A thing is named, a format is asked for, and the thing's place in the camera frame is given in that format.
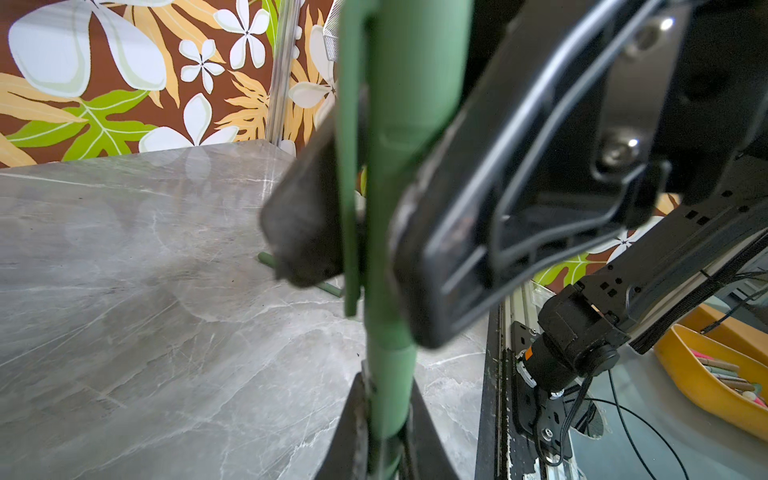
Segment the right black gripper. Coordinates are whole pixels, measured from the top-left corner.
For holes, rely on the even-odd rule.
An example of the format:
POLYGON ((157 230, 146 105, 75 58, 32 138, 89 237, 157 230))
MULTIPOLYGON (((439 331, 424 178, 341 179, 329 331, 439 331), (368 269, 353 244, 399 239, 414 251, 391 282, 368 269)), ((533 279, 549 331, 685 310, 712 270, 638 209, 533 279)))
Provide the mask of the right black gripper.
POLYGON ((599 204, 712 197, 767 114, 763 1, 626 1, 596 35, 599 204))

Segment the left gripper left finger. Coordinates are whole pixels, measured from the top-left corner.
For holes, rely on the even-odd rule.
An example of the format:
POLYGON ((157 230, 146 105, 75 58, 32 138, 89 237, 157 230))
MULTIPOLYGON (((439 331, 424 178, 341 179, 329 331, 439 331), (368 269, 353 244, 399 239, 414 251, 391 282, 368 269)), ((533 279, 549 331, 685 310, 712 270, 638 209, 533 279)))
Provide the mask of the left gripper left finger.
POLYGON ((315 480, 361 480, 368 475, 367 395, 361 372, 353 379, 331 444, 315 480))

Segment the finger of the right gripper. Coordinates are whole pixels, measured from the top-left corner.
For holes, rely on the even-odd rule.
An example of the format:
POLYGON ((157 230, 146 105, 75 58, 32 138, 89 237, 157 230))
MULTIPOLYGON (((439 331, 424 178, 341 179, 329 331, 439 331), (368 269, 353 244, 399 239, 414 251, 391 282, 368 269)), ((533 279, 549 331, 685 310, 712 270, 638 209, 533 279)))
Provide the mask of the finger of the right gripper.
POLYGON ((415 342, 436 349, 517 285, 645 218, 599 204, 596 35, 626 1, 525 1, 417 175, 410 266, 415 342))
POLYGON ((272 255, 304 266, 334 266, 338 276, 344 264, 335 116, 332 108, 282 176, 260 225, 272 255))

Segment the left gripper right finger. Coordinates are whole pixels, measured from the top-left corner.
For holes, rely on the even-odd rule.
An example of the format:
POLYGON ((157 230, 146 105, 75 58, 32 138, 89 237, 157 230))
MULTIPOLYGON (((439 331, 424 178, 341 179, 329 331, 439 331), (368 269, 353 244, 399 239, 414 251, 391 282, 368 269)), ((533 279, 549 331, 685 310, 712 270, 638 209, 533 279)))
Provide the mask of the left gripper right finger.
POLYGON ((407 478, 458 479, 416 382, 407 419, 407 478))

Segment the green pen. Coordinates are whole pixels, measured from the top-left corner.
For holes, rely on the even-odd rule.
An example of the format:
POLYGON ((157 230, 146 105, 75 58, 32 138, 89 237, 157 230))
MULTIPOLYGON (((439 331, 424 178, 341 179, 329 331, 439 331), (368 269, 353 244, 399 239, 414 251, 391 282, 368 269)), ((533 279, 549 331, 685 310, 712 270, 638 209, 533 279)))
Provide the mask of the green pen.
POLYGON ((418 475, 418 347, 398 266, 418 171, 460 103, 469 1, 348 1, 340 21, 335 146, 345 313, 361 316, 366 354, 350 392, 351 475, 418 475))
POLYGON ((277 280, 285 280, 300 289, 318 288, 337 298, 342 298, 344 295, 343 287, 330 283, 330 280, 338 274, 338 268, 334 266, 304 266, 266 251, 259 252, 256 259, 261 264, 272 268, 277 280))

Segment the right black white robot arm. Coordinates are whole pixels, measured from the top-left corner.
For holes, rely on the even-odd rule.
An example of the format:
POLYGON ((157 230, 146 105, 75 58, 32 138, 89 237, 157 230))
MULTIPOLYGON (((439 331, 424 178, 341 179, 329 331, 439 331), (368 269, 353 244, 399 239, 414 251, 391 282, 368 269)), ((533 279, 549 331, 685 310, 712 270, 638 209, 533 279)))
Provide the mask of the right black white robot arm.
POLYGON ((428 125, 417 76, 393 63, 430 35, 384 35, 350 4, 342 72, 368 86, 335 111, 262 214, 277 276, 343 275, 369 341, 437 349, 519 284, 652 215, 684 208, 549 301, 526 363, 550 391, 610 364, 652 309, 767 225, 763 1, 479 1, 460 43, 464 92, 428 125), (385 70, 393 66, 394 73, 385 70))

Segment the yellow tray with items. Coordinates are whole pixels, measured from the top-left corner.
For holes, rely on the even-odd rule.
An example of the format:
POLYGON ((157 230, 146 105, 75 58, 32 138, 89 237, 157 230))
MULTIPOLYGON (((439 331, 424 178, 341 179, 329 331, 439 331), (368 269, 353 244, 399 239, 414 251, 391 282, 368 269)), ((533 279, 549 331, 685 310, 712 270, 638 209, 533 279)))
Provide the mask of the yellow tray with items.
POLYGON ((767 439, 766 333, 703 305, 670 327, 653 352, 695 405, 767 439))

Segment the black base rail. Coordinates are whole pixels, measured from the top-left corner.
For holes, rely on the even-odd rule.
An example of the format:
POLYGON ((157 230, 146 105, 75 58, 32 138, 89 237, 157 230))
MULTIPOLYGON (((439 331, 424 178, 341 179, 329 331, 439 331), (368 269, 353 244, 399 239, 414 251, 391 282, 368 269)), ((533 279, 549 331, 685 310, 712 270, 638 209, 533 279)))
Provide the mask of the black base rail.
POLYGON ((480 411, 476 479, 583 479, 572 447, 556 467, 567 417, 565 396, 541 401, 518 371, 518 361, 539 336, 538 312, 554 293, 528 282, 489 313, 480 411))

